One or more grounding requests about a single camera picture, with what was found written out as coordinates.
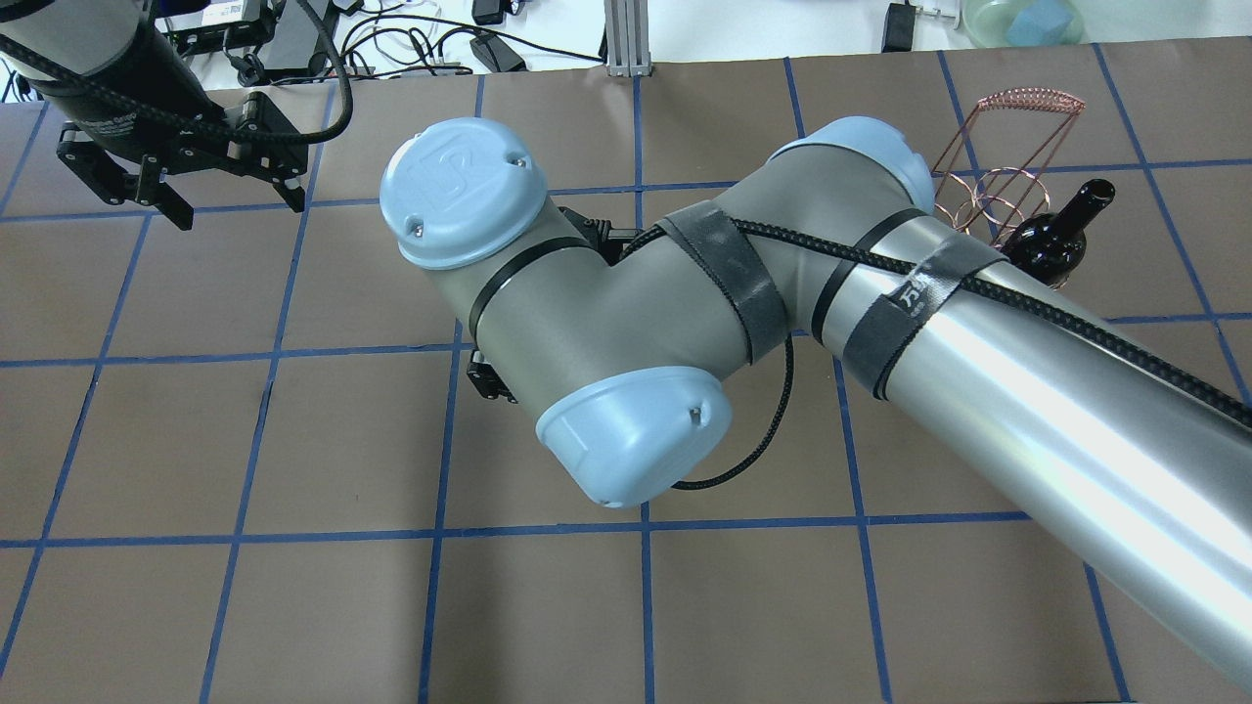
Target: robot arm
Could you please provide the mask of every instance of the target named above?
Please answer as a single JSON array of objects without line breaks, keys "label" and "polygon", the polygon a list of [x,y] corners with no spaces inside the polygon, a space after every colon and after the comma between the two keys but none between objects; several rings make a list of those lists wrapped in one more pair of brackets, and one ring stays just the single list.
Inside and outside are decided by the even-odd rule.
[{"label": "robot arm", "polygon": [[[307,0],[295,1],[324,30]],[[300,212],[308,144],[342,132],[351,115],[346,98],[338,130],[298,135],[264,93],[223,109],[134,0],[0,0],[0,51],[69,118],[56,155],[100,200],[154,207],[182,229],[193,209],[165,175],[222,169],[257,178]],[[338,61],[333,48],[328,54]]]},{"label": "robot arm", "polygon": [[[396,153],[381,205],[593,501],[681,480],[729,426],[719,380],[808,328],[1252,691],[1248,410],[1219,413],[1054,324],[1133,347],[926,217],[929,184],[898,132],[840,120],[608,266],[516,135],[459,119]],[[920,264],[814,252],[838,244]]]}]

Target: grid square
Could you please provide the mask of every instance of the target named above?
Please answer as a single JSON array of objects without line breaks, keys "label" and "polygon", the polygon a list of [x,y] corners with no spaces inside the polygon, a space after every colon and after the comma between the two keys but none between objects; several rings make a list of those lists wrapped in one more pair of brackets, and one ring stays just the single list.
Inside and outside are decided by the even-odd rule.
[{"label": "grid square", "polygon": [[1243,381],[1252,382],[1252,321],[1222,321],[1221,326]]},{"label": "grid square", "polygon": [[845,377],[866,514],[1019,510],[904,411]]},{"label": "grid square", "polygon": [[352,84],[352,124],[322,148],[317,199],[378,198],[383,169],[399,145],[434,123],[473,115],[477,89],[477,79],[452,76]]},{"label": "grid square", "polygon": [[95,357],[140,220],[0,224],[0,358]]},{"label": "grid square", "polygon": [[1153,172],[1182,238],[1218,313],[1252,308],[1252,239],[1238,233],[1252,222],[1252,167],[1157,169]]},{"label": "grid square", "polygon": [[1121,589],[1104,577],[1099,577],[1099,585],[1127,689],[1136,701],[1252,704],[1252,695],[1227,680]]},{"label": "grid square", "polygon": [[248,532],[432,527],[448,365],[446,352],[283,360]]},{"label": "grid square", "polygon": [[268,362],[106,367],[54,536],[229,534]]},{"label": "grid square", "polygon": [[652,534],[657,701],[881,701],[856,529]]},{"label": "grid square", "polygon": [[486,81],[482,116],[522,138],[548,188],[635,183],[631,81],[600,68],[493,74]]},{"label": "grid square", "polygon": [[1043,529],[869,530],[896,701],[1117,699],[1082,561]]},{"label": "grid square", "polygon": [[1237,116],[1252,111],[1246,36],[1101,49],[1148,160],[1252,157],[1247,123]]},{"label": "grid square", "polygon": [[[775,349],[724,382],[734,408],[730,431],[687,480],[716,476],[756,447],[777,407],[782,362],[782,349]],[[667,491],[651,507],[652,520],[853,515],[830,352],[813,339],[795,339],[795,386],[788,415],[751,468],[716,489]]]},{"label": "grid square", "polygon": [[[1090,46],[983,49],[944,54],[960,108],[968,116],[979,99],[1020,86],[1057,88],[1087,101],[1053,165],[1138,163],[1131,137]],[[974,154],[983,169],[1020,167],[1060,124],[1053,113],[995,110],[973,129]]]},{"label": "grid square", "polygon": [[[243,103],[244,98],[253,90],[268,94],[297,130],[309,133],[322,129],[328,85],[267,85],[250,89],[214,90],[209,93],[209,98],[219,105],[232,108]],[[313,168],[316,153],[317,145],[308,147],[309,169]],[[308,188],[308,174],[303,177],[303,182],[304,187]],[[168,183],[195,208],[283,203],[283,199],[268,182],[237,177],[218,169],[169,177]]]},{"label": "grid square", "polygon": [[1087,228],[1087,254],[1060,292],[1109,318],[1202,313],[1143,172],[1044,174],[1052,210],[1064,207],[1093,178],[1112,183],[1117,198]]},{"label": "grid square", "polygon": [[[119,213],[143,210],[135,203],[109,205],[91,193],[60,159],[56,144],[61,139],[65,114],[54,105],[48,106],[39,124],[30,157],[18,175],[18,185],[4,214],[10,215],[65,215],[75,213]],[[25,148],[25,142],[19,142]],[[129,162],[118,162],[123,168],[134,169]]]},{"label": "grid square", "polygon": [[0,188],[9,188],[18,160],[26,148],[26,140],[35,129],[43,105],[39,103],[19,103],[0,106],[0,144],[8,148],[0,152]]},{"label": "grid square", "polygon": [[0,539],[43,531],[90,383],[90,367],[0,370]]},{"label": "grid square", "polygon": [[194,701],[229,547],[44,554],[0,700]]},{"label": "grid square", "polygon": [[377,205],[309,214],[284,348],[448,343],[454,319]]},{"label": "grid square", "polygon": [[18,606],[34,552],[26,547],[0,550],[0,624],[8,624]]},{"label": "grid square", "polygon": [[428,540],[244,545],[209,701],[417,700]]},{"label": "grid square", "polygon": [[[869,115],[903,132],[909,147],[925,158],[926,165],[934,165],[960,127],[938,54],[813,56],[793,59],[791,70],[809,134],[839,118]],[[884,85],[891,89],[883,90]],[[954,168],[969,168],[964,149],[957,154]]]},{"label": "grid square", "polygon": [[795,139],[780,60],[661,64],[640,86],[645,183],[737,180]]},{"label": "grid square", "polygon": [[1118,326],[1117,331],[1226,393],[1238,398],[1231,367],[1217,343],[1217,331],[1212,323],[1151,323]]},{"label": "grid square", "polygon": [[621,522],[634,510],[605,509],[535,436],[535,418],[478,396],[461,358],[448,470],[447,525],[456,527]]},{"label": "grid square", "polygon": [[212,213],[185,233],[154,219],[109,352],[268,352],[299,220],[283,210]]},{"label": "grid square", "polygon": [[443,542],[431,704],[644,700],[639,535]]}]

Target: dark red wine bottle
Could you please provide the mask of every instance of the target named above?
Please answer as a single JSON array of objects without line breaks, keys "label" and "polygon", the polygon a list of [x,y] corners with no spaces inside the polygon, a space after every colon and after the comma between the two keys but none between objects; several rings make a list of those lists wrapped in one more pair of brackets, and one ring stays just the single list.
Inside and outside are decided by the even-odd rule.
[{"label": "dark red wine bottle", "polygon": [[1065,283],[1087,253],[1087,225],[1116,194],[1112,183],[1101,178],[1088,180],[1059,213],[1042,213],[1019,224],[1004,241],[1000,253],[1053,288]]}]

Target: green bowl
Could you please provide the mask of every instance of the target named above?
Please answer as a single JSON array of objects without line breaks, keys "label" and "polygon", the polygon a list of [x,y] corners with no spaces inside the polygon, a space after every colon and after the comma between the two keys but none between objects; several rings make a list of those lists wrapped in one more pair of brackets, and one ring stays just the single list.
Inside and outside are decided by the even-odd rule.
[{"label": "green bowl", "polygon": [[[1022,10],[1025,10],[1033,0],[965,0],[962,9],[962,25],[965,34],[974,41],[974,46],[990,49],[995,46],[1012,46],[1004,35]],[[1078,44],[1083,36],[1083,16],[1067,0],[1060,0],[1074,15],[1065,34],[1060,36],[1062,44]]]}]

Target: black cable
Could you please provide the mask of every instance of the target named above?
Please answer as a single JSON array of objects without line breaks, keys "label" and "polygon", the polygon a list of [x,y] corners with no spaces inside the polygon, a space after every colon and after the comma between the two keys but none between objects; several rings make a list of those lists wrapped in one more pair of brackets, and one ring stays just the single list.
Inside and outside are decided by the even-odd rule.
[{"label": "black cable", "polygon": [[751,467],[756,460],[761,458],[761,455],[769,450],[770,443],[774,442],[774,435],[779,431],[779,425],[782,422],[782,416],[786,413],[788,402],[791,400],[791,383],[795,381],[795,346],[791,343],[791,336],[788,334],[786,339],[782,341],[782,349],[786,358],[786,372],[782,377],[782,393],[779,396],[779,406],[774,411],[774,418],[770,420],[770,427],[765,431],[765,437],[756,445],[756,448],[747,453],[737,465],[721,472],[720,475],[710,479],[702,479],[697,481],[676,481],[674,482],[674,489],[680,491],[700,491],[701,489],[712,489],[717,485],[726,484],[727,481],[737,477],[746,470]]},{"label": "black cable", "polygon": [[[875,269],[908,274],[915,266],[913,262],[883,257],[881,254],[874,254],[873,252],[856,249],[855,247],[819,239],[777,225],[739,219],[732,222],[746,234],[755,234],[766,239],[785,242],[788,244],[809,249],[810,252],[848,259]],[[1057,308],[1050,303],[1027,296],[1019,291],[977,278],[975,276],[965,277],[960,282],[960,288],[1050,322],[1057,327],[1090,342],[1119,360],[1133,365],[1143,372],[1152,375],[1169,386],[1173,386],[1197,401],[1206,403],[1236,423],[1252,430],[1252,408],[1244,406],[1238,400],[1231,397],[1208,382],[1199,380],[1193,375],[1171,365],[1169,362],[1166,362],[1147,349],[1143,349],[1142,347],[1108,332],[1096,323],[1080,318],[1068,311]]]},{"label": "black cable", "polygon": [[466,23],[458,23],[456,20],[446,20],[443,18],[432,18],[429,15],[408,15],[408,14],[396,14],[396,15],[393,15],[393,14],[388,13],[388,14],[386,14],[386,16],[367,18],[364,20],[358,21],[357,24],[352,25],[351,29],[348,29],[348,33],[343,38],[343,45],[346,45],[346,46],[348,45],[348,39],[358,29],[361,29],[362,26],[364,26],[364,25],[367,25],[369,23],[377,23],[379,19],[419,20],[419,21],[427,21],[427,23],[436,23],[436,24],[444,24],[444,25],[463,28],[463,29],[468,29],[468,30],[480,31],[480,33],[483,33],[483,34],[492,34],[492,35],[496,35],[496,36],[502,36],[505,39],[512,39],[513,41],[517,41],[518,44],[525,44],[526,46],[530,46],[532,49],[538,49],[540,51],[546,51],[548,54],[558,54],[561,56],[571,56],[573,59],[583,59],[586,61],[595,61],[597,64],[603,64],[603,60],[600,56],[591,56],[591,55],[587,55],[587,54],[578,54],[577,51],[567,51],[565,49],[555,49],[552,46],[543,46],[542,44],[536,44],[533,41],[530,41],[527,39],[522,39],[521,36],[517,36],[517,35],[513,35],[513,34],[503,33],[503,31],[495,30],[495,29],[487,29],[487,28],[482,28],[482,26],[478,26],[478,25],[471,25],[471,24],[466,24]]},{"label": "black cable", "polygon": [[[652,225],[650,229],[635,236],[635,238],[622,248],[621,257],[617,261],[621,262],[626,259],[631,254],[642,249],[649,242],[661,237],[665,237],[665,230],[657,225]],[[672,485],[672,489],[681,491],[700,491],[702,489],[712,489],[726,484],[727,481],[744,474],[744,470],[751,467],[757,460],[761,458],[761,455],[769,450],[770,443],[774,442],[774,435],[779,431],[779,425],[782,423],[782,416],[786,415],[788,402],[791,401],[791,386],[795,382],[795,346],[791,343],[790,334],[788,334],[786,339],[782,341],[782,349],[786,365],[786,370],[782,375],[782,393],[779,396],[779,405],[777,408],[774,410],[774,418],[770,420],[770,427],[765,431],[765,436],[761,441],[757,442],[756,447],[749,452],[746,457],[740,460],[737,465],[721,472],[720,475],[697,481],[679,481]]]},{"label": "black cable", "polygon": [[334,139],[336,137],[343,134],[343,130],[348,129],[348,122],[352,120],[352,88],[348,81],[348,74],[343,68],[343,60],[339,56],[339,51],[334,48],[334,40],[331,39],[331,34],[327,31],[322,18],[317,16],[317,13],[309,6],[308,0],[295,0],[295,3],[299,4],[300,9],[304,10],[304,14],[308,15],[309,20],[313,23],[313,26],[317,30],[318,40],[322,41],[323,48],[331,58],[331,65],[334,68],[336,76],[339,81],[339,95],[342,99],[339,116],[334,120],[334,123],[326,129],[308,134],[294,132],[252,132],[188,119],[177,113],[170,113],[146,103],[140,103],[139,100],[118,93],[111,88],[99,85],[91,79],[79,75],[78,73],[66,69],[51,59],[36,54],[35,51],[4,35],[0,35],[0,51],[35,70],[53,76],[56,80],[81,88],[93,96],[99,98],[114,108],[134,111],[146,120],[183,132],[213,139],[227,139],[240,144],[318,144],[321,142]]}]

